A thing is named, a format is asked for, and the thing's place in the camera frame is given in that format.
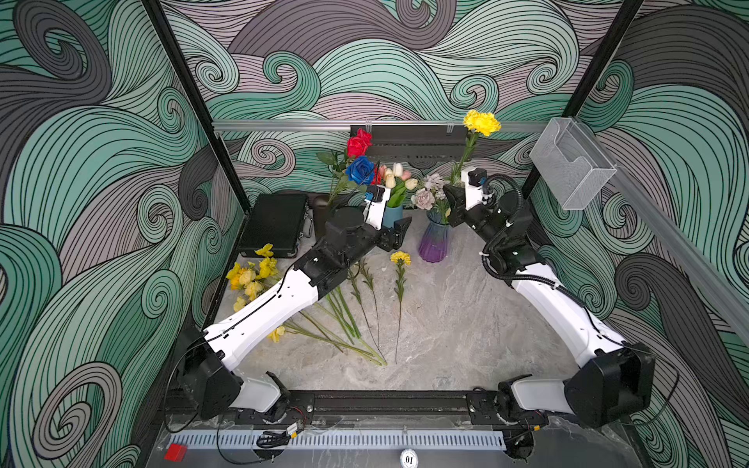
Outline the teal ceramic vase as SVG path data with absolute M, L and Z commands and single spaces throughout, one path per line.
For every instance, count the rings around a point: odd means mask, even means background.
M 387 228 L 394 228 L 394 223 L 403 218 L 403 207 L 390 207 L 386 206 L 382 218 L 382 226 Z

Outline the yellow carnation stem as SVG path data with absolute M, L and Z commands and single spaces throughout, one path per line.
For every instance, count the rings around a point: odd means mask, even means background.
M 362 294 L 361 294 L 360 288 L 359 288 L 358 283 L 357 283 L 357 278 L 358 278 L 359 274 L 360 274 L 360 266 L 358 264 L 355 264 L 355 267 L 352 267 L 347 272 L 347 279 L 348 279 L 349 284 L 350 284 L 350 286 L 352 288 L 352 294 L 353 294 L 353 296 L 355 297 L 355 300 L 357 301 L 357 303 L 360 306 L 360 309 L 361 309 L 362 314 L 363 314 L 364 319 L 365 319 L 365 323 L 367 325 L 367 329 L 368 329 L 368 331 L 370 333 L 371 339 L 372 339 L 372 341 L 373 341 L 373 343 L 374 343 L 374 345 L 376 347 L 376 350 L 380 350 L 380 347 L 378 347 L 378 343 L 376 342 L 376 338 L 374 336 L 374 333 L 373 333 L 373 330 L 372 330 L 369 318 L 367 316 L 367 312 L 366 312 L 366 310 L 364 308 Z
M 457 185 L 460 181 L 461 171 L 471 158 L 480 137 L 489 138 L 502 129 L 501 122 L 491 112 L 479 112 L 470 110 L 463 119 L 466 128 L 465 146 L 460 160 L 454 164 L 450 174 L 450 185 Z
M 366 259 L 361 259 L 359 261 L 359 270 L 360 274 L 363 276 L 363 282 L 369 289 L 374 300 L 374 311 L 376 311 L 376 337 L 374 338 L 374 342 L 376 343 L 376 348 L 380 348 L 380 314 L 378 314 L 378 299 L 376 298 L 376 291 L 374 289 L 374 277 L 367 265 Z
M 399 251 L 393 253 L 390 257 L 391 262 L 396 266 L 396 281 L 394 292 L 398 299 L 398 321 L 396 331 L 396 346 L 395 346 L 395 363 L 398 363 L 398 349 L 400 343 L 400 335 L 402 329 L 403 320 L 403 298 L 405 294 L 406 270 L 407 267 L 412 263 L 411 256 L 408 253 Z

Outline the purple glass vase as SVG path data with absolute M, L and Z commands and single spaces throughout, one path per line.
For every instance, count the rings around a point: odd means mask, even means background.
M 428 263 L 439 263 L 448 255 L 450 224 L 444 222 L 438 212 L 428 212 L 427 219 L 427 228 L 419 243 L 419 256 Z

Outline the black cylindrical vase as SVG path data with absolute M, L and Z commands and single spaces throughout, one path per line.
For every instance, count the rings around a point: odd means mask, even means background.
M 331 200 L 328 194 L 318 194 L 311 198 L 312 221 L 315 240 L 320 241 L 327 232 L 327 222 L 337 210 L 337 199 Z

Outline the yellow ranunculus stem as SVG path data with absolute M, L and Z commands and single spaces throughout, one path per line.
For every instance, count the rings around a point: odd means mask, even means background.
M 245 304 L 258 300 L 262 293 L 268 292 L 285 275 L 278 267 L 273 245 L 263 246 L 256 251 L 256 255 L 259 263 L 250 262 L 246 268 L 239 267 L 238 276 L 232 281 L 234 286 L 243 290 L 242 300 Z M 372 333 L 371 326 L 366 324 L 364 329 L 359 327 L 357 316 L 352 312 L 341 287 L 316 301 L 314 308 L 322 313 L 320 317 L 302 310 L 277 327 L 268 337 L 279 343 L 283 335 L 302 335 L 331 344 L 341 353 L 354 352 L 377 366 L 387 364 L 375 336 L 364 336 L 364 333 Z

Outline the pale yellow blossom spray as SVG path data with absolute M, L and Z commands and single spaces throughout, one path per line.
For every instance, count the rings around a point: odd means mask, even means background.
M 239 292 L 233 304 L 233 311 L 239 312 L 274 286 L 281 279 L 281 274 L 277 260 L 266 257 L 259 265 L 248 262 L 242 266 L 239 262 L 234 263 L 234 267 L 226 274 L 226 279 L 230 289 Z

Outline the yellow flower bunch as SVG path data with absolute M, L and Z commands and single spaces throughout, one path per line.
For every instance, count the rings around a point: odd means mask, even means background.
M 297 324 L 292 320 L 288 320 L 283 325 L 274 329 L 267 337 L 274 343 L 279 343 L 286 335 L 302 335 L 309 339 L 314 339 L 333 345 L 340 353 L 350 351 L 358 354 L 361 358 L 373 363 L 376 366 L 384 367 L 387 365 L 386 360 L 382 357 L 378 351 L 374 348 L 368 347 L 365 341 L 359 340 L 354 344 L 344 342 L 338 335 L 318 324 L 313 322 L 315 331 L 310 331 L 301 325 Z

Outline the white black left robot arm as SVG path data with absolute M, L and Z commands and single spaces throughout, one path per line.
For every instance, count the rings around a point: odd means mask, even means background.
M 384 204 L 367 210 L 344 207 L 326 223 L 325 235 L 291 266 L 281 281 L 230 317 L 181 340 L 177 381 L 203 420 L 230 408 L 265 413 L 281 397 L 278 383 L 242 378 L 234 372 L 268 335 L 298 312 L 333 292 L 349 268 L 374 248 L 398 250 L 410 218 L 382 224 Z

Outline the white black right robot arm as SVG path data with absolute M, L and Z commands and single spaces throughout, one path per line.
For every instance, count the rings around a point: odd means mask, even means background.
M 527 237 L 531 212 L 518 193 L 489 203 L 486 185 L 444 188 L 450 225 L 466 224 L 484 240 L 480 253 L 487 273 L 524 296 L 567 346 L 577 372 L 569 378 L 518 376 L 499 384 L 499 416 L 518 423 L 533 413 L 563 413 L 598 428 L 647 409 L 655 356 L 629 343 L 595 318 Z

